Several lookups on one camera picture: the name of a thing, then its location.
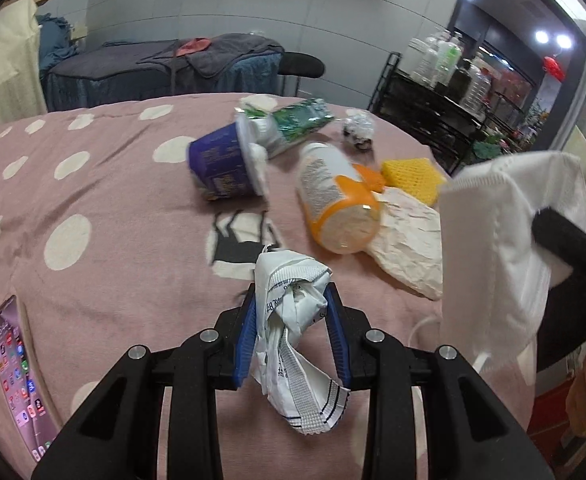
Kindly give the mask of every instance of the smartphone screen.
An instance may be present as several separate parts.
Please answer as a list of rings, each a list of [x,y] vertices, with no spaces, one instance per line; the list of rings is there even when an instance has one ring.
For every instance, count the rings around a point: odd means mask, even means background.
[[[12,296],[0,307],[0,383],[16,428],[39,462],[58,431],[30,367],[17,300]]]

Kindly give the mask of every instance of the orange and white bottle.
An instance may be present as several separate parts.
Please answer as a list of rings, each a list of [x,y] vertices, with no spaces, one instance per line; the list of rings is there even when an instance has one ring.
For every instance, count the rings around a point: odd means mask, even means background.
[[[335,146],[312,142],[301,150],[297,192],[313,239],[333,253],[362,251],[379,230],[380,205]]]

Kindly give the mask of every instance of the red decoration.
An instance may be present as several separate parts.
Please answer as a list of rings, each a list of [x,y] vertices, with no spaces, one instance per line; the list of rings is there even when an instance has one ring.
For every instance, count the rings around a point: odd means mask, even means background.
[[[564,70],[562,70],[560,64],[553,57],[546,56],[544,58],[544,70],[557,79],[557,81],[564,81]]]

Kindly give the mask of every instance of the black stool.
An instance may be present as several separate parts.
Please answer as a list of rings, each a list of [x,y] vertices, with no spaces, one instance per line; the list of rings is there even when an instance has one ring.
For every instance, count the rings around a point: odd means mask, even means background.
[[[301,54],[299,52],[285,52],[279,62],[278,74],[284,76],[282,79],[282,90],[280,95],[284,95],[284,87],[286,85],[286,76],[294,75],[297,77],[295,85],[295,96],[299,91],[299,80],[301,77],[310,77],[311,79],[318,79],[324,75],[326,66],[316,57],[308,54]]]

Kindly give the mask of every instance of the pink polka dot tablecloth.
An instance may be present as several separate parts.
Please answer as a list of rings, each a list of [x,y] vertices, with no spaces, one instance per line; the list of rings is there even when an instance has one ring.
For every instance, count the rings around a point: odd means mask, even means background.
[[[252,279],[251,258],[265,244],[330,266],[343,303],[401,341],[423,317],[440,312],[439,303],[404,288],[368,255],[338,256],[311,240],[294,188],[299,149],[270,161],[268,203],[201,199],[185,150],[232,122],[240,97],[128,102],[0,126],[0,305],[15,294],[24,307],[30,354],[62,421],[132,345],[179,346],[236,306]],[[375,126],[374,154],[354,161],[378,167],[386,158],[431,157],[391,124],[375,119]],[[339,126],[330,124],[313,140],[338,138]],[[299,349],[335,375],[323,323],[308,330]],[[532,392],[519,370],[491,386],[527,424]],[[367,397],[352,394],[334,430],[302,436],[252,378],[237,392],[217,393],[225,478],[253,479],[258,462],[260,472],[279,479],[359,478]],[[161,438],[163,463],[166,425]],[[25,478],[35,467],[1,384],[0,451]]]

